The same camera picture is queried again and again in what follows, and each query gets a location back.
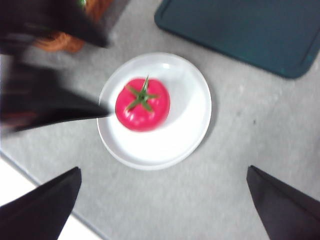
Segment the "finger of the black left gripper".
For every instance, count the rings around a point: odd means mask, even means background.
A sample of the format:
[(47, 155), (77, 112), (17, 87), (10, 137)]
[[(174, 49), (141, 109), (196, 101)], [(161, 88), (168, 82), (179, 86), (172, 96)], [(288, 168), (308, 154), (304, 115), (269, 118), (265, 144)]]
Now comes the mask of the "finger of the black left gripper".
[(14, 63), (1, 80), (0, 130), (14, 133), (61, 122), (108, 117), (113, 111), (67, 88), (58, 71)]
[(49, 31), (67, 33), (98, 47), (108, 42), (76, 0), (2, 0), (0, 47), (24, 48)]

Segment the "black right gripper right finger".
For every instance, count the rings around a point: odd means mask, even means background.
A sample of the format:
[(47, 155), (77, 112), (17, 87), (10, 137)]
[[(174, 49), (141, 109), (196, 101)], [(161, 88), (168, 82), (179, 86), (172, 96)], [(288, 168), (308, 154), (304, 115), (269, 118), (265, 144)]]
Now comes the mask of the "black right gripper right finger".
[(318, 240), (320, 202), (251, 165), (246, 181), (271, 240)]

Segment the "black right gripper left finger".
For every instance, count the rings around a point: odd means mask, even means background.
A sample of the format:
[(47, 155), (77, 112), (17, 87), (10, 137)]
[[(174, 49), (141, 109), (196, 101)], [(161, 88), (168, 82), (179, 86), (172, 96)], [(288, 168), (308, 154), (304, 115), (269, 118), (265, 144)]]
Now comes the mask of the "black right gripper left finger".
[(0, 207), (2, 240), (57, 240), (75, 206), (82, 173), (74, 167)]

